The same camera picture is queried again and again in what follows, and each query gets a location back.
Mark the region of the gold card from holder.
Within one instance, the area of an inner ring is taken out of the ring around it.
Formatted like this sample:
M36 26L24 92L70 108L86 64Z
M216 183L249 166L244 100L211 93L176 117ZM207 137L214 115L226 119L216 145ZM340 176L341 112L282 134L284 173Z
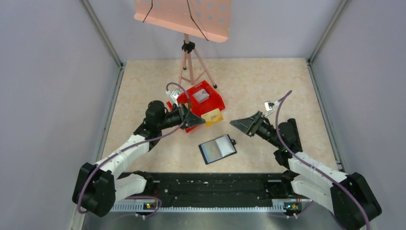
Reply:
M220 121L223 121L223 116L219 108L216 108L210 112L202 114L201 118L205 120L206 127L210 127Z

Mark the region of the black leather card holder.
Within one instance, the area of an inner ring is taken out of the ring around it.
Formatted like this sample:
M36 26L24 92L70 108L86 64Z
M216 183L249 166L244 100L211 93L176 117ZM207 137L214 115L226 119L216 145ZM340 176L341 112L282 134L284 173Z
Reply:
M228 134L217 137L198 145L206 165L227 158L237 153L235 145L237 142Z

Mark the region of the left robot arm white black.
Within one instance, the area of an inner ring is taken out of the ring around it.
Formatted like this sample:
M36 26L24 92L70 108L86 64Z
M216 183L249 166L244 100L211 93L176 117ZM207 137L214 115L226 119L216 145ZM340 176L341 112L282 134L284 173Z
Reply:
M80 214L90 212L98 217L106 216L115 202L138 194L148 198L154 186L140 172L127 177L120 175L140 156L150 152L162 139L167 128L187 129L206 121L190 111L190 107L174 105L168 111L162 101L148 104L145 118L130 138L106 158L81 166L75 184L72 201Z

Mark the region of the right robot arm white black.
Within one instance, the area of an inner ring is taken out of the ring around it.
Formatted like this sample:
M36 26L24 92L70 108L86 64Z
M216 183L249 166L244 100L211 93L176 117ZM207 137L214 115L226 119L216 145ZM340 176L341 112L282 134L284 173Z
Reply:
M274 126L258 111L250 117L232 120L230 125L277 148L275 159L287 169L282 174L284 196L312 199L347 230L359 230L381 215L382 208L364 176L333 170L303 152L294 118Z

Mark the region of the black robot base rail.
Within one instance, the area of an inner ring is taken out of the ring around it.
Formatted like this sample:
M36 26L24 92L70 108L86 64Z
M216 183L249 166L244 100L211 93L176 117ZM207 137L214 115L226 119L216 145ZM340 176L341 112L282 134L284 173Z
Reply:
M311 202L290 195L281 173L148 173L146 189L117 201L112 212L269 212L293 216Z

